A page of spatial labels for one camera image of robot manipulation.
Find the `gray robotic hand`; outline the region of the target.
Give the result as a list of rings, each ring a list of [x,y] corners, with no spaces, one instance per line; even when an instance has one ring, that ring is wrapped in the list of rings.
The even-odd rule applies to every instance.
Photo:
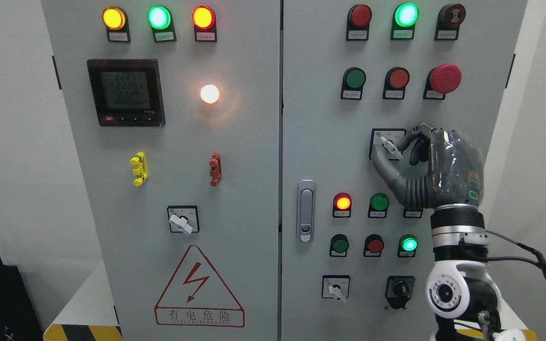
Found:
[[[411,210],[463,205],[477,209],[483,198],[484,160],[472,138],[459,130],[445,130],[420,122],[395,145],[405,151],[416,142],[409,157],[414,166],[428,162],[422,177],[404,176],[388,160],[381,138],[373,138],[370,158],[373,168],[397,201]]]

